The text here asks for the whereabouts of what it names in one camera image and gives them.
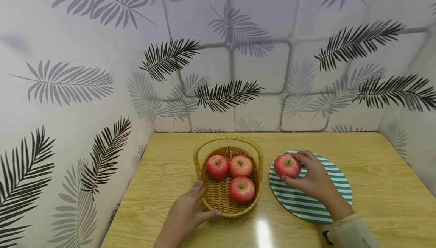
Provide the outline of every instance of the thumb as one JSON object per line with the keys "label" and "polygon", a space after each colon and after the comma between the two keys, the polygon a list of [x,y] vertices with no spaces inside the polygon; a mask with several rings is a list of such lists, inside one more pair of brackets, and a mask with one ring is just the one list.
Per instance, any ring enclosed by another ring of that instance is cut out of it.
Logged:
{"label": "thumb", "polygon": [[219,211],[219,210],[199,212],[199,213],[197,213],[198,224],[201,224],[207,220],[213,219],[215,217],[220,217],[220,216],[221,216],[221,211]]}
{"label": "thumb", "polygon": [[301,190],[302,183],[299,179],[292,179],[288,176],[282,176],[283,182],[285,182],[288,186]]}

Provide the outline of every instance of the left hand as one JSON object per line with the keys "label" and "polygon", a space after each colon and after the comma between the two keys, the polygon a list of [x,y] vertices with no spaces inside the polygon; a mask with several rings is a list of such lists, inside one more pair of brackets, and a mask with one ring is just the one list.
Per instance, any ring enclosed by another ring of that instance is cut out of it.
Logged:
{"label": "left hand", "polygon": [[221,216],[219,210],[197,212],[195,205],[203,193],[203,182],[196,181],[187,193],[176,199],[163,223],[155,248],[178,248],[201,223]]}

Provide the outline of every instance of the basket handle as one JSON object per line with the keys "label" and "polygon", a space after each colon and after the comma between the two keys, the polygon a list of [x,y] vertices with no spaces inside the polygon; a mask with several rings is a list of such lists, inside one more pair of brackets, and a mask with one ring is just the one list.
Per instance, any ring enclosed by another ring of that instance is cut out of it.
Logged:
{"label": "basket handle", "polygon": [[212,137],[210,139],[207,139],[206,141],[204,141],[200,145],[198,145],[197,148],[195,148],[195,151],[193,152],[193,164],[195,166],[195,171],[197,172],[197,178],[200,179],[200,177],[201,177],[201,167],[200,167],[200,164],[198,162],[198,152],[201,150],[201,148],[203,148],[205,145],[209,144],[210,142],[218,141],[218,140],[225,140],[225,139],[238,140],[238,141],[244,142],[246,144],[249,144],[250,146],[255,148],[255,150],[257,151],[257,154],[258,154],[258,159],[259,159],[259,164],[258,164],[259,181],[262,182],[262,174],[263,174],[263,151],[262,151],[262,149],[254,140],[252,140],[250,138],[246,138],[243,136],[232,136],[232,135]]}

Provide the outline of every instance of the hand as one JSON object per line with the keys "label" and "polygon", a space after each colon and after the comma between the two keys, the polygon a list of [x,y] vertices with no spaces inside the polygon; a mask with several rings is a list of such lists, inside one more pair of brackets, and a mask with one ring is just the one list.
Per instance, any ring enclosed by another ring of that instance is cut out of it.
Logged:
{"label": "hand", "polygon": [[320,201],[334,220],[342,220],[354,214],[353,208],[342,197],[335,184],[333,184],[324,165],[311,151],[291,153],[307,168],[306,176],[302,179],[292,179],[282,176],[282,180],[290,187],[296,188]]}
{"label": "hand", "polygon": [[196,181],[187,193],[173,203],[154,248],[178,248],[201,223],[220,217],[219,210],[197,212],[195,205],[204,193],[203,182]]}

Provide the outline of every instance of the green striped plate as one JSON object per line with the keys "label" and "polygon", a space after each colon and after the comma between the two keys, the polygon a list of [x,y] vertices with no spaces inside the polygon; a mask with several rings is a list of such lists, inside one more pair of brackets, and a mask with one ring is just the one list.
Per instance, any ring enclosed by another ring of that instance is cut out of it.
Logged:
{"label": "green striped plate", "polygon": [[[284,154],[296,152],[297,151],[287,151]],[[345,175],[335,166],[335,164],[316,153],[314,154],[326,168],[330,178],[333,180],[333,183],[341,195],[350,205],[352,205],[352,188],[350,187]],[[298,176],[298,179],[304,177],[306,173],[307,168],[301,168],[301,173]],[[327,212],[324,205],[322,205],[318,200],[309,197],[302,193],[302,191],[287,186],[285,182],[277,176],[274,171],[274,162],[269,168],[269,184],[279,202],[295,216],[312,223],[330,224],[333,222],[332,217]]]}

